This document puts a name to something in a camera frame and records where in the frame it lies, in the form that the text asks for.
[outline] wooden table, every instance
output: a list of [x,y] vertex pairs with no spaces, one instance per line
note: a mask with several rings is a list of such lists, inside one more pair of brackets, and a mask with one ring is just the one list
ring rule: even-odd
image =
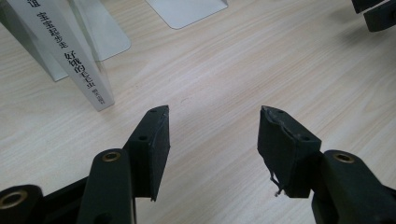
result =
[[369,33],[348,0],[230,0],[181,30],[144,0],[104,4],[133,45],[103,62],[116,104],[102,112],[0,27],[0,189],[49,194],[81,179],[158,105],[170,106],[172,147],[138,223],[315,223],[310,199],[274,196],[256,149],[261,105],[396,188],[396,28]]

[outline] book spine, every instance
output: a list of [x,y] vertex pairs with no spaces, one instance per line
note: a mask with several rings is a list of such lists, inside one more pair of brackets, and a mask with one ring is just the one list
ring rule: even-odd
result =
[[84,35],[77,28],[78,23],[70,17],[67,1],[11,0],[8,3],[96,110],[114,104],[106,77],[100,73]]

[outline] white book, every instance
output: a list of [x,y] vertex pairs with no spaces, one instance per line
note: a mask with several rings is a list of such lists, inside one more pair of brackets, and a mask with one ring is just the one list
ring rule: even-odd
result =
[[0,22],[14,35],[54,81],[67,77],[66,72],[52,54],[48,52],[45,45],[20,20],[7,1],[0,0]]
[[8,3],[96,110],[114,104],[106,75],[99,70],[67,0],[9,0]]

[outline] white stand base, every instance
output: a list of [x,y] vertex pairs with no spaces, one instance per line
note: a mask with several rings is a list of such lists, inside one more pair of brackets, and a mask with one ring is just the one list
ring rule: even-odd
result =
[[180,29],[226,7],[227,0],[146,0],[173,29]]

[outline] black object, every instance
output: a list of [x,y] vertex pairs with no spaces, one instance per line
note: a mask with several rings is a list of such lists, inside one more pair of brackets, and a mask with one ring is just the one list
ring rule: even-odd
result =
[[[375,7],[384,0],[352,0],[356,13]],[[364,19],[370,32],[388,29],[396,24],[396,0],[390,0],[365,12]]]
[[383,186],[357,156],[340,150],[323,154],[319,148],[320,140],[289,114],[262,107],[258,150],[278,193],[307,198],[312,189],[320,224],[396,223],[394,189]]
[[88,177],[46,197],[32,185],[1,191],[0,223],[135,224],[134,199],[157,199],[169,148],[164,105],[147,112],[123,149],[99,153]]

